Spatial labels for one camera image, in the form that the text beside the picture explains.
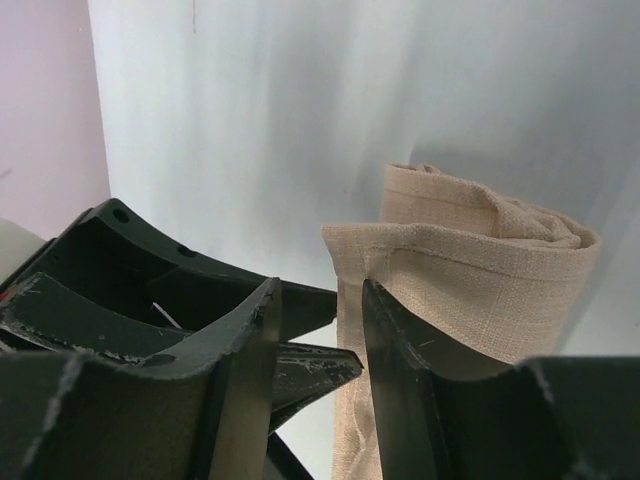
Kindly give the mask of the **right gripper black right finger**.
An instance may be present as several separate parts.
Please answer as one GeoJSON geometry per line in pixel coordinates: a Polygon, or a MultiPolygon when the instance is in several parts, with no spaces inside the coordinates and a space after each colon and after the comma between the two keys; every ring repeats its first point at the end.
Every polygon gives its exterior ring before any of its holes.
{"type": "Polygon", "coordinates": [[[366,281],[362,314],[387,479],[635,479],[635,357],[490,358],[366,281]]]}

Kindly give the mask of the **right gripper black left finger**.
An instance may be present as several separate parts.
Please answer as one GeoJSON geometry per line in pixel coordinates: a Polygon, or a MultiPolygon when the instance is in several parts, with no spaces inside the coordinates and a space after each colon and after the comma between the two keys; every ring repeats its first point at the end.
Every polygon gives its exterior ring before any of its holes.
{"type": "Polygon", "coordinates": [[[259,479],[281,283],[146,357],[92,347],[1,357],[5,479],[259,479]]]}

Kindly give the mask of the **beige cloth napkin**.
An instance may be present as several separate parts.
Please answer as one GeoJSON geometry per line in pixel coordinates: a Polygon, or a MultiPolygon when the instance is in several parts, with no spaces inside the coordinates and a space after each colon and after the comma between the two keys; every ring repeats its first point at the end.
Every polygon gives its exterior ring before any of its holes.
{"type": "Polygon", "coordinates": [[[337,277],[337,343],[366,353],[363,284],[496,360],[552,351],[601,249],[560,212],[445,174],[390,165],[375,223],[322,229],[337,277]]]}

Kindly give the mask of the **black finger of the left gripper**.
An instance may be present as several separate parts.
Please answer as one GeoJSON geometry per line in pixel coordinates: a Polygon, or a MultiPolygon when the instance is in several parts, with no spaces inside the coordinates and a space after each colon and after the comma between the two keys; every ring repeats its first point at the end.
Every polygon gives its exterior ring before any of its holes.
{"type": "Polygon", "coordinates": [[[231,312],[265,279],[187,248],[113,198],[2,284],[1,340],[12,349],[156,353],[231,312]]]}
{"type": "MultiPolygon", "coordinates": [[[[280,283],[268,279],[229,313],[188,333],[123,316],[39,273],[8,288],[1,302],[1,328],[51,350],[113,361],[142,378],[175,381],[204,375],[223,357],[239,352],[265,326],[258,316],[280,305],[280,283]]],[[[269,429],[277,430],[362,372],[352,351],[279,343],[269,429]]]]}

